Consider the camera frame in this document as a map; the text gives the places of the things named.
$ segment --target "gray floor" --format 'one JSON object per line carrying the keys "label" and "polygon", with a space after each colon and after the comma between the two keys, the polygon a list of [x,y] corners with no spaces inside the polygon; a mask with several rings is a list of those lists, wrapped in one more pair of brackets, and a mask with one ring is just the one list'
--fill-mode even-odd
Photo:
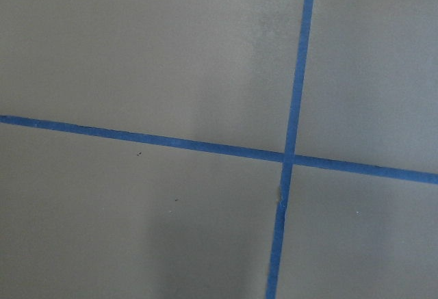
{"label": "gray floor", "polygon": [[[438,172],[437,1],[315,0],[298,154]],[[301,10],[0,0],[0,114],[281,152]],[[280,164],[0,139],[0,298],[263,298]],[[437,201],[436,185],[295,168],[278,298],[434,298]]]}

